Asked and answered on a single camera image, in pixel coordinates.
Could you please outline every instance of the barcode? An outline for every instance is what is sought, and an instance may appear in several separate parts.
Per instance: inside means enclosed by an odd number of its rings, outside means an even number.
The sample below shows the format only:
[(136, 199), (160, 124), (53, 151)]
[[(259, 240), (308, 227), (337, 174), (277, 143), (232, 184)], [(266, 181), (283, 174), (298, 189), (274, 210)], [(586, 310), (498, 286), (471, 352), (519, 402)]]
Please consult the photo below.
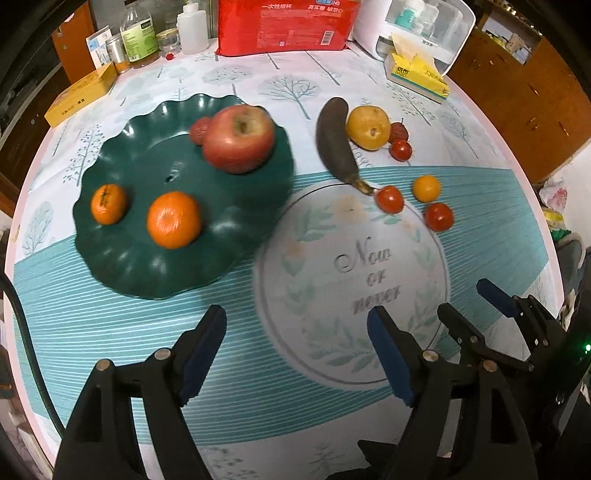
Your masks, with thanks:
[(322, 36), (322, 41), (320, 42), (320, 45), (330, 45), (330, 41), (332, 40), (332, 36), (335, 34), (335, 32), (329, 32), (328, 30), (324, 32), (324, 35)]

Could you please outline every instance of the fruit plate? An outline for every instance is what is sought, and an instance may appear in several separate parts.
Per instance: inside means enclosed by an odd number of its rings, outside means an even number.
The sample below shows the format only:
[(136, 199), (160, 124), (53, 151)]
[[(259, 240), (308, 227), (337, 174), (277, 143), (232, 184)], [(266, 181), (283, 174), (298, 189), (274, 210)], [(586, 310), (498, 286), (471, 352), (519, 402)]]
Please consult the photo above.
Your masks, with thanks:
[[(213, 283), (271, 234), (293, 188), (285, 130), (275, 124), (271, 157), (243, 175), (213, 168), (188, 135), (197, 119), (240, 103), (202, 93), (170, 100), (132, 118), (103, 144), (73, 208), (76, 249), (95, 279), (123, 295), (166, 299)], [(92, 195), (105, 183), (121, 185), (130, 202), (115, 225), (99, 225), (90, 212)], [(203, 232), (190, 245), (167, 250), (150, 238), (146, 217), (157, 197), (177, 190), (199, 202)]]

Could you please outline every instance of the table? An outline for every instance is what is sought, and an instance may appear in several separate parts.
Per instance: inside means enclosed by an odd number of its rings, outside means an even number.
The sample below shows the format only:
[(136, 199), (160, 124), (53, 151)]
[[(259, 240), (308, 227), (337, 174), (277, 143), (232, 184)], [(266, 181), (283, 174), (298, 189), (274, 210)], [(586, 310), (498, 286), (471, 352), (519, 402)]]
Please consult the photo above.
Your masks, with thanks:
[[(213, 477), (324, 479), (365, 464), (357, 440), (397, 440), (410, 413), (391, 395), (366, 336), (368, 308), (383, 303), (422, 347), (457, 358), (435, 313), (450, 301), (489, 345), (525, 358), (514, 322), (480, 299), (475, 285), (488, 277), (510, 294), (534, 294), (557, 314), (563, 293), (556, 254), (514, 156), (453, 83), (438, 105), (389, 82), (383, 64), (355, 44), (238, 58), (215, 50), (212, 44), (129, 72), (48, 133), (17, 204), (6, 271), (64, 423), (98, 359), (143, 360), (219, 303), (228, 335), (202, 393), (183, 410)], [(293, 197), (272, 238), (213, 285), (163, 301), (119, 296), (90, 276), (74, 247), (72, 205), (82, 175), (128, 119), (199, 92), (238, 95), (286, 128), (296, 162)], [(393, 161), (386, 148), (352, 146), (367, 181), (394, 183), (405, 195), (399, 217), (381, 215), (323, 167), (316, 118), (333, 96), (351, 108), (379, 105), (392, 121), (404, 118), (414, 148), (409, 162)], [(435, 235), (421, 221), (411, 185), (422, 174), (442, 182), (441, 200), (456, 214), (448, 232)], [(59, 438), (4, 308), (5, 343), (18, 358), (15, 382), (53, 462)], [(140, 403), (134, 413), (148, 472), (161, 478)], [(442, 448), (452, 440), (447, 432)]]

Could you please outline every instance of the circular printed design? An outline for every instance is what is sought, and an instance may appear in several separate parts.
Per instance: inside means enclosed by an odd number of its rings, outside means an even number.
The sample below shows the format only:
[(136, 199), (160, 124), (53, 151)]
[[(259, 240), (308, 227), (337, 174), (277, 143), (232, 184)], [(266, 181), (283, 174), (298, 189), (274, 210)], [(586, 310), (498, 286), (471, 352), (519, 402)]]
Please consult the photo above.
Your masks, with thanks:
[(406, 203), (397, 215), (336, 180), (298, 192), (255, 261), (257, 312), (276, 350), (310, 379), (345, 390), (387, 383), (367, 334), (383, 305), (422, 348), (449, 301), (443, 247)]

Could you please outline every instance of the blue gripper pad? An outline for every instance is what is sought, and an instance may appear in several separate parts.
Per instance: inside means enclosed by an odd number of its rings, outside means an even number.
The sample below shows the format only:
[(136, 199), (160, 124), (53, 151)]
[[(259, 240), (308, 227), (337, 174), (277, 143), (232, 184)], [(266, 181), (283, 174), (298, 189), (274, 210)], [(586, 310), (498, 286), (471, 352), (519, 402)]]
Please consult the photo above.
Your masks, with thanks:
[(183, 368), (183, 387), (179, 392), (182, 405), (186, 405), (189, 399), (196, 397), (205, 382), (207, 373), (212, 366), (217, 351), (226, 335), (226, 312), (223, 308), (212, 306), (197, 325), (209, 322), (201, 339)]
[(476, 283), (476, 291), (505, 317), (515, 318), (519, 315), (517, 302), (493, 282), (488, 280), (488, 278), (481, 278), (478, 280)]
[(415, 394), (410, 386), (410, 369), (375, 309), (368, 313), (368, 334), (392, 392), (407, 406), (412, 406)]

